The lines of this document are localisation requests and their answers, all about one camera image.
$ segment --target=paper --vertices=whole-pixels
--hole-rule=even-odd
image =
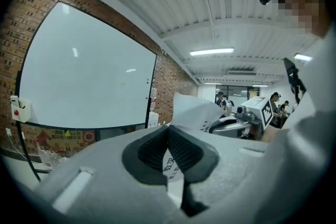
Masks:
[[[224,110],[211,101],[175,93],[171,124],[209,132],[223,114]]]
[[[173,120],[170,124],[202,132],[209,132],[211,125],[224,114],[224,110],[211,101],[179,93],[175,93],[173,105]],[[163,157],[162,169],[168,181],[167,194],[180,207],[184,175],[169,150]]]

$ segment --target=fluorescent light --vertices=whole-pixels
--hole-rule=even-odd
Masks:
[[[234,51],[234,48],[217,48],[217,49],[206,49],[206,50],[194,50],[190,54],[194,55],[203,55],[203,54],[230,54]]]
[[[312,57],[303,54],[295,54],[294,58],[303,61],[310,61],[311,59],[313,59]]]
[[[78,53],[77,53],[77,49],[76,48],[72,48],[73,56],[78,57]]]

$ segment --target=air vent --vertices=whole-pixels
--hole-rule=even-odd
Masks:
[[[227,74],[235,76],[255,76],[257,73],[254,71],[229,70]]]

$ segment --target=whiteboard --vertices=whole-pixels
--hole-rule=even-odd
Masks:
[[[69,5],[57,3],[37,30],[19,97],[30,123],[97,129],[145,123],[156,55]]]

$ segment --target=whiteboard frame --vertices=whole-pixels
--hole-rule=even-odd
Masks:
[[[147,49],[148,51],[150,51],[151,53],[155,54],[155,62],[154,62],[154,67],[153,67],[153,73],[152,73],[152,79],[151,79],[151,85],[153,83],[153,79],[154,79],[154,71],[155,71],[155,66],[156,66],[156,60],[157,60],[157,54],[154,53],[153,51],[151,51],[150,49],[146,48],[145,46],[143,46],[141,43],[139,43],[137,40],[135,40],[132,36],[129,36],[128,34],[126,34],[124,31],[116,28],[115,26],[113,26],[112,24],[109,24],[107,22],[105,22],[104,20],[98,18],[97,16],[95,15],[92,15],[92,14],[89,14],[88,12],[85,12],[84,10],[80,9],[80,8],[77,8],[73,5],[70,5],[64,1],[61,1],[61,0],[58,0],[55,5],[48,11],[48,13],[45,15],[45,17],[43,18],[43,20],[41,21],[41,23],[38,25],[38,27],[36,28],[32,38],[31,38],[31,41],[29,42],[28,44],[28,47],[27,47],[27,51],[25,53],[25,56],[23,58],[23,61],[22,61],[22,66],[21,66],[21,69],[17,72],[17,76],[16,76],[16,83],[15,83],[15,95],[19,97],[19,93],[20,93],[20,83],[21,83],[21,75],[22,75],[22,71],[23,71],[23,68],[24,68],[24,65],[25,65],[25,61],[26,61],[26,58],[27,58],[27,55],[28,55],[28,52],[29,52],[29,49],[30,49],[30,46],[31,44],[33,43],[33,40],[34,40],[34,37],[35,35],[37,34],[40,26],[43,24],[44,20],[47,18],[47,16],[49,15],[49,13],[54,9],[54,7],[58,4],[58,3],[63,3],[65,5],[68,5],[80,12],[83,12],[85,13],[86,15],[89,15],[99,21],[101,21],[102,23],[104,24],[107,24],[108,26],[114,28],[115,30],[119,31],[120,33],[126,35],[127,37],[131,38],[132,40],[134,40],[136,43],[138,43],[140,46],[144,47],[145,49]],[[58,126],[49,126],[49,125],[43,125],[43,124],[38,124],[38,123],[34,123],[34,122],[30,122],[30,121],[27,121],[25,122],[25,124],[27,125],[31,125],[31,126],[37,126],[37,127],[45,127],[45,128],[50,128],[50,129],[61,129],[61,130],[79,130],[79,131],[86,131],[86,130],[93,130],[93,131],[96,131],[96,133],[98,132],[99,133],[99,130],[110,130],[110,129],[118,129],[118,128],[125,128],[125,127],[130,127],[130,126],[139,126],[139,125],[145,125],[145,128],[148,127],[148,120],[149,120],[149,112],[150,112],[150,104],[151,104],[151,98],[150,98],[150,94],[151,94],[151,91],[149,90],[149,93],[148,93],[148,104],[147,104],[147,111],[146,111],[146,118],[145,118],[145,122],[143,123],[138,123],[138,124],[134,124],[134,125],[125,125],[125,126],[113,126],[113,127],[103,127],[103,128],[68,128],[68,127],[58,127]]]

